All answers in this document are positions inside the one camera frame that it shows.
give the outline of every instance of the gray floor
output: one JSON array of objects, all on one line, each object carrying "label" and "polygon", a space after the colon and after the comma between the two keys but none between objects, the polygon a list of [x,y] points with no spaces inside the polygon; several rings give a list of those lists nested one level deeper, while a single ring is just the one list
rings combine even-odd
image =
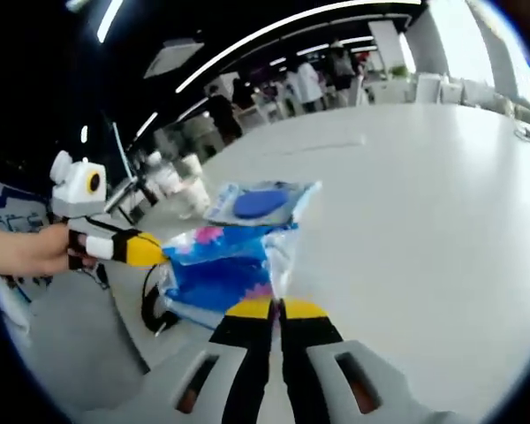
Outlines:
[{"label": "gray floor", "polygon": [[147,368],[109,290],[69,272],[54,278],[31,312],[29,335],[13,331],[12,337],[44,389],[73,417],[114,407],[136,393]]}]

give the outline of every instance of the person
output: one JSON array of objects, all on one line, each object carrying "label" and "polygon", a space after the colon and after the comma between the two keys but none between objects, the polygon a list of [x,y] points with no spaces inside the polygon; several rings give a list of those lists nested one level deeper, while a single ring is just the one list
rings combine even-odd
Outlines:
[{"label": "person", "polygon": [[358,76],[357,61],[338,39],[335,39],[329,47],[329,75],[337,92],[339,106],[346,107],[349,102],[352,81]]},{"label": "person", "polygon": [[288,83],[305,112],[315,112],[315,103],[319,100],[325,110],[326,104],[323,100],[320,78],[314,67],[303,56],[291,58],[287,67],[289,68],[287,72]]},{"label": "person", "polygon": [[276,87],[276,102],[279,107],[281,116],[286,119],[295,115],[294,106],[290,97],[292,93],[287,87],[286,73],[281,74],[280,78],[275,81]]},{"label": "person", "polygon": [[231,102],[237,105],[240,109],[249,109],[255,105],[253,94],[253,90],[250,87],[246,87],[246,84],[244,84],[241,79],[236,78],[233,81],[233,96],[231,97]]},{"label": "person", "polygon": [[222,135],[226,146],[242,135],[241,127],[233,116],[233,106],[230,101],[218,93],[218,86],[212,85],[209,89],[207,110],[214,125]]},{"label": "person", "polygon": [[[87,236],[79,242],[85,245]],[[69,228],[54,223],[36,233],[0,230],[0,275],[53,276],[69,269],[69,256],[82,258],[86,268],[92,268],[96,259],[78,254],[69,246]]]}]

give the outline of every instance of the white lab coat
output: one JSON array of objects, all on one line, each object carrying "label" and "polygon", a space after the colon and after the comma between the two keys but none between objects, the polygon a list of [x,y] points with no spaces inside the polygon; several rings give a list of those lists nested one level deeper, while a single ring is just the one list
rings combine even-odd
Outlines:
[{"label": "white lab coat", "polygon": [[318,74],[308,62],[299,66],[296,72],[288,72],[287,79],[301,104],[315,102],[322,97]]}]

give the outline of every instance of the blue plastic bag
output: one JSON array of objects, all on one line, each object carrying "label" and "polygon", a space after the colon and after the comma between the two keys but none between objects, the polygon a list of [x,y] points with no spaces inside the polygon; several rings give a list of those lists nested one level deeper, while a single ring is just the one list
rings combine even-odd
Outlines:
[{"label": "blue plastic bag", "polygon": [[163,248],[172,267],[160,284],[167,307],[178,302],[223,314],[242,299],[275,296],[275,283],[286,284],[290,272],[297,229],[203,227],[173,238]]}]

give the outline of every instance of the white wall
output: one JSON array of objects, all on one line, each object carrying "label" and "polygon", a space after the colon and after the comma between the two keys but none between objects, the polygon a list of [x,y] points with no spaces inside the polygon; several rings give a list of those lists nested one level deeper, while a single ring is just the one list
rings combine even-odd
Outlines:
[{"label": "white wall", "polygon": [[449,73],[440,34],[429,9],[420,15],[405,35],[417,72]]},{"label": "white wall", "polygon": [[375,38],[385,71],[388,72],[395,66],[405,66],[405,57],[400,48],[397,29],[392,20],[369,22],[369,29]]}]

